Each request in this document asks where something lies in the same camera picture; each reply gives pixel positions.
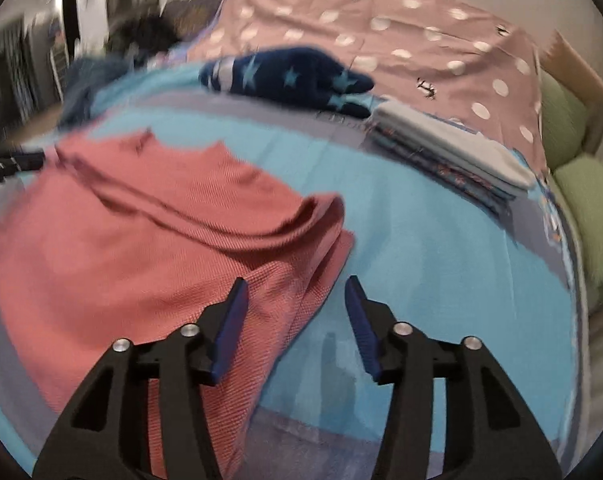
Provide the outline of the black clothes pile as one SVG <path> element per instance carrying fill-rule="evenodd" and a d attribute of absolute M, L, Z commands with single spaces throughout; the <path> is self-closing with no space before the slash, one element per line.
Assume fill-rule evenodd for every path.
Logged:
<path fill-rule="evenodd" d="M 181 41 L 172 23 L 158 14 L 146 14 L 120 23 L 106 41 L 106 51 L 126 54 L 131 48 L 156 55 Z"/>

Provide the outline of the navy star fleece blanket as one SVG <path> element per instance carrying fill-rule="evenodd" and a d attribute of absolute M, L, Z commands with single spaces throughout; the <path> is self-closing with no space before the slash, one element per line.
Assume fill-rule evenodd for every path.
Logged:
<path fill-rule="evenodd" d="M 368 107 L 348 98 L 372 91 L 373 79 L 310 47 L 217 58 L 202 66 L 199 81 L 214 92 L 249 96 L 304 110 L 335 112 L 357 119 L 371 115 Z"/>

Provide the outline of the green cushion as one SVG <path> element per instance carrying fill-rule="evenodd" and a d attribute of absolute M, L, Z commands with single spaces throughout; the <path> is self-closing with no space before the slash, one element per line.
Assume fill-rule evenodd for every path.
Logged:
<path fill-rule="evenodd" d="M 541 136 L 551 171 L 564 166 L 582 151 L 588 109 L 571 90 L 541 72 Z"/>
<path fill-rule="evenodd" d="M 592 309 L 603 307 L 603 164 L 579 155 L 555 170 L 554 181 L 577 226 Z"/>

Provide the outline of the tan cushion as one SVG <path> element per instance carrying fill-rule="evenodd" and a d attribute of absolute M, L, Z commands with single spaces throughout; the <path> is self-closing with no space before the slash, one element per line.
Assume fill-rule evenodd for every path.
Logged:
<path fill-rule="evenodd" d="M 541 67 L 587 107 L 603 105 L 603 79 L 556 30 Z"/>

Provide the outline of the green cushion near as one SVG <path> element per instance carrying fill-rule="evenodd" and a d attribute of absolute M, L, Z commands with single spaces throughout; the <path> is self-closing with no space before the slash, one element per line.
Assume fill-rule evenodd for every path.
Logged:
<path fill-rule="evenodd" d="M 603 307 L 603 164 L 579 155 L 555 170 L 554 181 L 577 226 L 592 309 Z"/>

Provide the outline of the dark floral pillow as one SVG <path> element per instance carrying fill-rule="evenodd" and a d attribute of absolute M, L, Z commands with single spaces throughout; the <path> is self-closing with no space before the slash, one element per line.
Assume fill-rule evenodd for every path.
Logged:
<path fill-rule="evenodd" d="M 192 41 L 216 18 L 223 0 L 168 0 L 161 16 L 182 41 Z"/>

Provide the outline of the pink polka dot pillowcase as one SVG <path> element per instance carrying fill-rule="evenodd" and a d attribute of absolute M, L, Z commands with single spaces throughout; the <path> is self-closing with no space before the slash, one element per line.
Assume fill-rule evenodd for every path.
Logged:
<path fill-rule="evenodd" d="M 378 96 L 455 120 L 547 168 L 537 48 L 459 0 L 223 0 L 187 61 L 307 46 L 371 76 Z"/>

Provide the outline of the folded grey floral clothes stack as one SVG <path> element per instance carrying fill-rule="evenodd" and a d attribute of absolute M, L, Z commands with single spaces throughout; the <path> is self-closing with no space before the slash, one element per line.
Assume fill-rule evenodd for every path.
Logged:
<path fill-rule="evenodd" d="M 537 185 L 533 170 L 504 145 L 397 100 L 373 110 L 367 136 L 496 216 Z"/>

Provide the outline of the dark teal blanket pile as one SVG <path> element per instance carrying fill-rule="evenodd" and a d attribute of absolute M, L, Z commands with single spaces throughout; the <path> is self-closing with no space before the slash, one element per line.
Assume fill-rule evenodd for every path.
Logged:
<path fill-rule="evenodd" d="M 57 128 L 69 130 L 88 122 L 96 94 L 128 75 L 133 67 L 132 61 L 119 55 L 76 58 L 69 66 Z"/>

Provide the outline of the pink knit sweater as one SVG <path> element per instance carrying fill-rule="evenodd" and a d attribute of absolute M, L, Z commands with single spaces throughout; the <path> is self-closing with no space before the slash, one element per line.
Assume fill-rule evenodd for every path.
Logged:
<path fill-rule="evenodd" d="M 108 344 L 164 338 L 246 280 L 234 360 L 204 405 L 225 478 L 276 359 L 315 315 L 355 238 L 338 194 L 303 196 L 222 143 L 150 131 L 74 136 L 0 214 L 0 312 L 21 364 L 62 410 Z"/>

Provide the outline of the green cushion far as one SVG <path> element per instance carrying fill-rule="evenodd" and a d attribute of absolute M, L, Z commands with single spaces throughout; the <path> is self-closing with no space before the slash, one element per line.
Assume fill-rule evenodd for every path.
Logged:
<path fill-rule="evenodd" d="M 582 151 L 588 109 L 571 90 L 541 72 L 541 136 L 551 171 L 564 166 Z"/>

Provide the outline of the blue patterned bed cover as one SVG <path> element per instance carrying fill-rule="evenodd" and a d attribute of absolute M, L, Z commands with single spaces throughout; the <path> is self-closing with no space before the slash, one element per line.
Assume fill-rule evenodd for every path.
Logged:
<path fill-rule="evenodd" d="M 94 139 L 149 128 L 180 148 L 221 141 L 300 193 L 341 194 L 356 237 L 345 274 L 428 336 L 482 339 L 562 468 L 579 460 L 587 389 L 578 271 L 571 231 L 547 192 L 492 216 L 388 158 L 353 120 L 213 94 L 187 65 L 123 77 L 94 110 Z M 336 285 L 275 364 L 237 477 L 367 478 L 389 399 L 364 372 Z"/>

